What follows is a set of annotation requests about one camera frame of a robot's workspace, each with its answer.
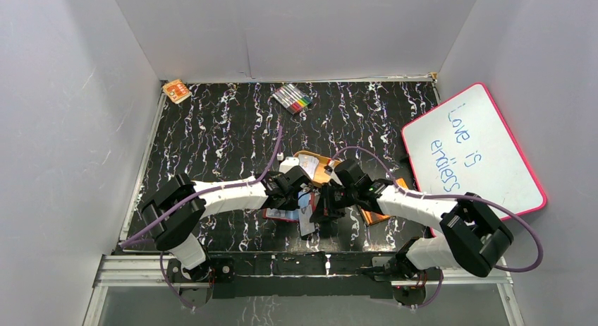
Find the red leather card holder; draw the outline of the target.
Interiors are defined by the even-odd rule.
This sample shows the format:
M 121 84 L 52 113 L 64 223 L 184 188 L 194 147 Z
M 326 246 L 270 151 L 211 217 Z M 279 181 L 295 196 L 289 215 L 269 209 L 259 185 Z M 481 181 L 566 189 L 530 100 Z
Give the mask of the red leather card holder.
M 314 209 L 315 209 L 316 205 L 317 205 L 317 200 L 319 199 L 319 195 L 317 193 L 314 193 L 314 195 L 315 195 L 315 201 L 314 201 Z M 299 222 L 298 209 L 296 209 L 296 210 L 279 210 L 279 209 L 267 208 L 267 209 L 263 210 L 262 216 L 265 219 L 281 220 L 281 221 L 285 221 L 285 222 Z

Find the yellow oval tray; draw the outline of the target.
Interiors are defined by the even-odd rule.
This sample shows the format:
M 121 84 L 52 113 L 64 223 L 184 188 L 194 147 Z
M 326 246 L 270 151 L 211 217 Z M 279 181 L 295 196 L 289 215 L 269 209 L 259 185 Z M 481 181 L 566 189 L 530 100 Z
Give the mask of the yellow oval tray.
M 306 171 L 307 175 L 312 179 L 312 183 L 315 187 L 321 188 L 324 184 L 333 180 L 336 184 L 340 185 L 341 181 L 338 179 L 334 171 L 328 171 L 327 167 L 330 166 L 332 169 L 339 164 L 338 160 L 335 160 L 331 164 L 331 158 L 318 155 L 315 152 L 307 150 L 300 150 L 293 155 L 298 158 L 299 165 Z

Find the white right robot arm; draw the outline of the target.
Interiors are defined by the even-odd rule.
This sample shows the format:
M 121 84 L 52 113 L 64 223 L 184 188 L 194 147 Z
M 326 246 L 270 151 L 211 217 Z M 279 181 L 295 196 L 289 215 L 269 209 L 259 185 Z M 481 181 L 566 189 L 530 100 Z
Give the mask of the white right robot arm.
M 320 189 L 310 218 L 323 223 L 341 217 L 347 207 L 402 217 L 439 231 L 434 237 L 414 237 L 384 265 L 366 274 L 416 279 L 429 268 L 461 268 L 486 277 L 513 243 L 514 237 L 493 210 L 474 193 L 464 198 L 435 200 L 388 179 L 371 179 L 354 159 L 327 167 L 329 182 Z

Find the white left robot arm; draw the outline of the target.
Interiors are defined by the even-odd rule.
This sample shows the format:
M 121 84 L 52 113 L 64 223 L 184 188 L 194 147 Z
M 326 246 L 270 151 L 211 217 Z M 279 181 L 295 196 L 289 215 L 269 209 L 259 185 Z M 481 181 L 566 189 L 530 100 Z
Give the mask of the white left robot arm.
M 268 171 L 258 179 L 208 183 L 199 191 L 187 174 L 180 174 L 147 199 L 140 214 L 155 248 L 172 254 L 189 278 L 202 281 L 211 263 L 193 229 L 203 217 L 234 210 L 294 210 L 299 192 L 310 183 L 299 166 L 285 173 Z

